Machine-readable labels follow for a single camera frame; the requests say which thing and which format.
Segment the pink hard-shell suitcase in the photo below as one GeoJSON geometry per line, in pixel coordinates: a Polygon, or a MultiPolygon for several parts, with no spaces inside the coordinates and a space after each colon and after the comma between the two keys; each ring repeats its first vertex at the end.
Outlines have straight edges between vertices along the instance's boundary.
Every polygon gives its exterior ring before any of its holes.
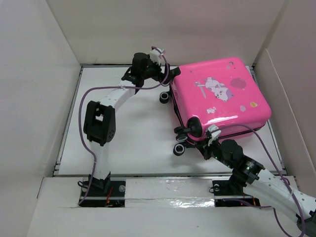
{"type": "Polygon", "coordinates": [[[159,100],[172,101],[180,122],[174,128],[177,156],[186,148],[203,151],[213,125],[221,129],[219,139],[224,140],[257,131],[271,117],[268,102],[238,57],[178,66],[170,70],[168,82],[169,91],[159,100]]]}

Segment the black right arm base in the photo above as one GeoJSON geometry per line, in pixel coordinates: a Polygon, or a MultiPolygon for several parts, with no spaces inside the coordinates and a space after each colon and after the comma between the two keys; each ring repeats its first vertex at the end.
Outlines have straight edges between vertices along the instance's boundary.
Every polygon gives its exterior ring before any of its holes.
{"type": "Polygon", "coordinates": [[[257,198],[245,195],[240,190],[233,190],[228,180],[213,180],[209,192],[214,195],[216,207],[261,206],[257,198]]]}

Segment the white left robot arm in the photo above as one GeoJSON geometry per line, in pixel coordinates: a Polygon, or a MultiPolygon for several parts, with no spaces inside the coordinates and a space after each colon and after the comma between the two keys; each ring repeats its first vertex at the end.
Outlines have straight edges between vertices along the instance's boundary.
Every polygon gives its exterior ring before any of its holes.
{"type": "Polygon", "coordinates": [[[153,79],[159,85],[167,82],[170,65],[161,68],[165,60],[164,50],[152,47],[146,53],[135,53],[132,65],[122,76],[119,85],[108,86],[110,93],[100,101],[89,101],[85,115],[79,115],[79,134],[84,148],[93,157],[93,168],[88,178],[88,186],[100,196],[110,191],[111,171],[109,167],[109,143],[116,132],[116,112],[139,90],[144,90],[144,82],[153,79]]]}

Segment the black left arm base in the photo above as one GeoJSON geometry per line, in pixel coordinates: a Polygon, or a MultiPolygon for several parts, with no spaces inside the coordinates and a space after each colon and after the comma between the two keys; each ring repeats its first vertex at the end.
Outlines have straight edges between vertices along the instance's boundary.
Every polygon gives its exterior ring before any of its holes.
{"type": "Polygon", "coordinates": [[[88,181],[78,181],[81,188],[79,197],[80,207],[125,207],[126,182],[124,180],[113,180],[105,191],[91,186],[87,190],[88,181]]]}

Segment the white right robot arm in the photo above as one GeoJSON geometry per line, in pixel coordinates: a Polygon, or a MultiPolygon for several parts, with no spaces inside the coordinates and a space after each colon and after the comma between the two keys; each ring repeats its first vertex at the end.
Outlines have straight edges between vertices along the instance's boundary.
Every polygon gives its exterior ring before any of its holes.
{"type": "Polygon", "coordinates": [[[309,237],[316,235],[316,199],[273,175],[261,163],[246,156],[236,141],[204,142],[197,146],[205,160],[214,158],[232,169],[226,181],[215,181],[213,193],[218,196],[253,196],[291,219],[309,237]]]}

